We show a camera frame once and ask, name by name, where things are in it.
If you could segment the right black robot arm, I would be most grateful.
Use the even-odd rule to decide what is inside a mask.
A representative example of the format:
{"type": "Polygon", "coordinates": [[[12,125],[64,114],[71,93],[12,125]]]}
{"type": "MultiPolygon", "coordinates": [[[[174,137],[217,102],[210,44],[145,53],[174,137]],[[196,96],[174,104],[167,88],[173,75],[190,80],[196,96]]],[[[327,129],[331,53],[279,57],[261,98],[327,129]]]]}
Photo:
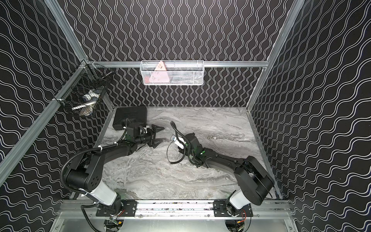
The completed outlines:
{"type": "Polygon", "coordinates": [[[248,204],[261,205],[274,186],[274,180],[260,162],[253,156],[232,158],[203,148],[199,143],[188,146],[190,155],[197,164],[233,175],[239,190],[233,192],[225,201],[230,215],[237,214],[248,204]]]}

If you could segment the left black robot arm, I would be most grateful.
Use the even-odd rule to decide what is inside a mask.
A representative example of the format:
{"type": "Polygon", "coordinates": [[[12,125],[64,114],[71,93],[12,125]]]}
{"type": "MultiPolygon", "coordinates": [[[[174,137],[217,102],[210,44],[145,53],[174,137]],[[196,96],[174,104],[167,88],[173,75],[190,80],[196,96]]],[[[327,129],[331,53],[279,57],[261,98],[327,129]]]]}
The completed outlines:
{"type": "Polygon", "coordinates": [[[124,127],[117,142],[76,153],[66,161],[60,172],[63,187],[87,196],[95,203],[94,207],[104,208],[110,215],[119,214],[122,211],[121,196],[102,181],[104,165],[133,154],[141,145],[156,148],[162,142],[156,135],[163,130],[164,127],[154,124],[143,127],[140,123],[132,123],[124,127]]]}

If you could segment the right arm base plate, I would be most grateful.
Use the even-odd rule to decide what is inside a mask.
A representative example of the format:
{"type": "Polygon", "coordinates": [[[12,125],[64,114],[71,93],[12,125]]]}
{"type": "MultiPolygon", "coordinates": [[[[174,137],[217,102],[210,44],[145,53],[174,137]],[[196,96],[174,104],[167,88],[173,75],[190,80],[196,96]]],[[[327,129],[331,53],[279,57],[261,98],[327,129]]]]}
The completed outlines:
{"type": "Polygon", "coordinates": [[[237,209],[226,201],[216,200],[213,202],[212,209],[215,217],[253,217],[252,207],[250,204],[247,204],[241,209],[237,209]]]}

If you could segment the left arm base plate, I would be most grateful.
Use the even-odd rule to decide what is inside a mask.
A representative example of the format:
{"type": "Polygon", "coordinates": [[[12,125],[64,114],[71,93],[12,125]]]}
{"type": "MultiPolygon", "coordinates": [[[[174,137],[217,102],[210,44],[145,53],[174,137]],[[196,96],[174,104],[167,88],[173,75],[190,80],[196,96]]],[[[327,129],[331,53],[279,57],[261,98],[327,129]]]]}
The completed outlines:
{"type": "Polygon", "coordinates": [[[135,200],[121,200],[121,203],[116,201],[112,206],[99,204],[96,211],[96,216],[108,217],[120,215],[121,217],[134,217],[137,205],[138,202],[135,200]]]}

